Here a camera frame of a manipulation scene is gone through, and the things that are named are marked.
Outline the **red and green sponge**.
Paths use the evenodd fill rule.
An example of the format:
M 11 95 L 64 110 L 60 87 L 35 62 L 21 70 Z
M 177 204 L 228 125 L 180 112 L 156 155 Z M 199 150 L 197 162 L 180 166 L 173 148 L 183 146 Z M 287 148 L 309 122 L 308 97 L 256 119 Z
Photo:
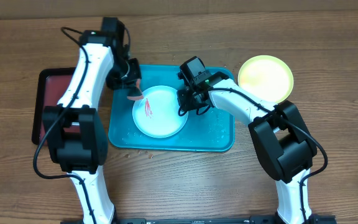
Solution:
M 127 99 L 132 101 L 142 100 L 144 98 L 143 92 L 140 89 L 141 79 L 137 79 L 135 85 L 130 87 L 127 94 Z

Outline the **light blue plate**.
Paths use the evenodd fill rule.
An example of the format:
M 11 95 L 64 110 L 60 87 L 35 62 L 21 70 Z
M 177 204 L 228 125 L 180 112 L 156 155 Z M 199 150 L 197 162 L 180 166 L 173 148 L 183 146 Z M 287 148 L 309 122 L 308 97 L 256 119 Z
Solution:
M 177 90 L 165 85 L 146 89 L 144 98 L 135 101 L 132 117 L 137 128 L 152 138 L 167 138 L 178 133 L 188 115 L 179 115 Z

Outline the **yellow-green plate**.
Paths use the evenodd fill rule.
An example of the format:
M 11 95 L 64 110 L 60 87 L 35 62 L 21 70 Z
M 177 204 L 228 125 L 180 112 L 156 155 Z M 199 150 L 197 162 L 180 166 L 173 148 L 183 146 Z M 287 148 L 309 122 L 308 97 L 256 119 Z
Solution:
M 290 67 L 277 57 L 258 55 L 244 62 L 237 76 L 238 85 L 265 101 L 281 103 L 294 86 Z

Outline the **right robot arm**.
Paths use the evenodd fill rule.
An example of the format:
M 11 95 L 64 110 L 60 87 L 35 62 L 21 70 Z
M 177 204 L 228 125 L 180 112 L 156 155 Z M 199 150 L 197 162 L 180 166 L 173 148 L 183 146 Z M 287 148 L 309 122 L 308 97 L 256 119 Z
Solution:
M 226 111 L 249 128 L 254 149 L 263 170 L 276 181 L 282 223 L 312 223 L 308 205 L 307 179 L 317 153 L 298 108 L 289 101 L 269 103 L 240 88 L 223 72 L 211 73 L 198 57 L 180 66 L 178 114 L 216 108 Z

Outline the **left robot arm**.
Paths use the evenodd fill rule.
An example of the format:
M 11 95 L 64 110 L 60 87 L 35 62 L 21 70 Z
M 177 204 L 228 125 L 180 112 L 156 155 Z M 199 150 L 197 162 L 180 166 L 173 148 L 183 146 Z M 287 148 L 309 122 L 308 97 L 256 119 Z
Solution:
M 130 57 L 129 31 L 116 17 L 104 17 L 100 30 L 79 32 L 74 42 L 80 48 L 71 82 L 55 106 L 42 113 L 45 130 L 39 147 L 48 146 L 51 160 L 62 174 L 39 171 L 36 149 L 33 169 L 43 179 L 70 179 L 83 209 L 81 223 L 117 223 L 114 204 L 108 195 L 103 165 L 108 138 L 98 114 L 104 87 L 127 90 L 129 100 L 140 100 L 142 79 L 139 62 Z

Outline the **dark red black-rimmed tray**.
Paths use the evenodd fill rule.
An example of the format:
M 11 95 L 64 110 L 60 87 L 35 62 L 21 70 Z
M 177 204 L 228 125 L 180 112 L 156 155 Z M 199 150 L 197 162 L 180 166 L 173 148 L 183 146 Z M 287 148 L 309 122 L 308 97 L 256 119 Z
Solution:
M 40 140 L 45 135 L 42 123 L 42 113 L 45 106 L 57 105 L 59 99 L 66 92 L 74 71 L 74 67 L 48 68 L 41 71 L 37 86 L 37 97 L 32 128 L 32 142 L 35 145 L 38 145 Z

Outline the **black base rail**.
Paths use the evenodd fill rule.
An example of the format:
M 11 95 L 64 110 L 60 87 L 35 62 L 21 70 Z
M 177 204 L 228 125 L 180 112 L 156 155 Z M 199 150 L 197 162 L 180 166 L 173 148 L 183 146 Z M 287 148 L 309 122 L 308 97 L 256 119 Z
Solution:
M 61 224 L 80 224 L 81 220 L 72 222 L 60 222 Z M 147 220 L 144 218 L 114 218 L 113 224 L 279 224 L 285 223 L 278 215 L 254 215 L 249 218 L 210 218 L 210 219 L 164 219 Z M 312 224 L 337 224 L 334 215 L 321 216 L 312 214 L 308 223 Z

